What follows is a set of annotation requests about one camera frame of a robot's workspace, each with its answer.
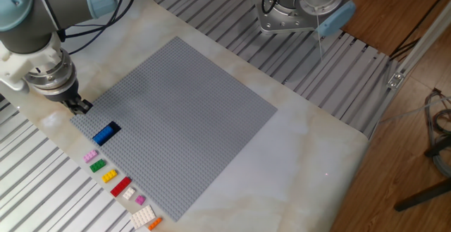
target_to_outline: yellow lego brick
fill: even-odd
[[[110,181],[111,179],[113,179],[117,175],[118,174],[116,173],[116,171],[114,169],[111,169],[108,173],[104,174],[104,176],[102,176],[101,179],[105,183],[108,183],[108,181]]]

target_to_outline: wooden floor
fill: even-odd
[[[357,11],[344,31],[390,55],[437,0],[353,1],[357,5]],[[437,8],[437,13],[440,13],[443,6]],[[418,32],[419,36],[424,33],[423,30]]]
[[[451,95],[451,27],[418,62],[382,121],[423,106],[434,87]],[[434,105],[431,113],[441,109],[441,103]],[[424,111],[380,123],[331,231],[451,231],[451,193],[404,212],[393,209],[445,180],[423,155],[428,142]],[[451,161],[450,150],[442,155]]]

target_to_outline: lego baseplate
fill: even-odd
[[[174,220],[277,111],[178,37],[93,105],[72,123],[92,139],[116,122],[99,150]]]

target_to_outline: black tripod leg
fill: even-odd
[[[410,207],[421,204],[422,202],[426,202],[428,200],[433,199],[434,197],[438,197],[442,194],[451,191],[451,179],[447,179],[442,183],[429,187],[421,192],[408,197],[405,200],[399,201],[395,204],[395,210],[398,212],[404,211]]]
[[[426,155],[427,157],[432,157],[434,155],[437,155],[441,150],[445,149],[446,147],[451,147],[451,135],[437,142],[431,149],[426,151],[424,155]]]

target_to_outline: white lego brick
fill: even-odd
[[[123,196],[126,200],[129,200],[132,197],[133,193],[135,193],[135,190],[129,187]]]
[[[130,216],[130,220],[133,223],[133,226],[135,229],[140,228],[147,222],[155,219],[155,213],[150,207],[150,205],[146,206],[145,208],[141,209],[138,212],[135,212],[132,216]]]

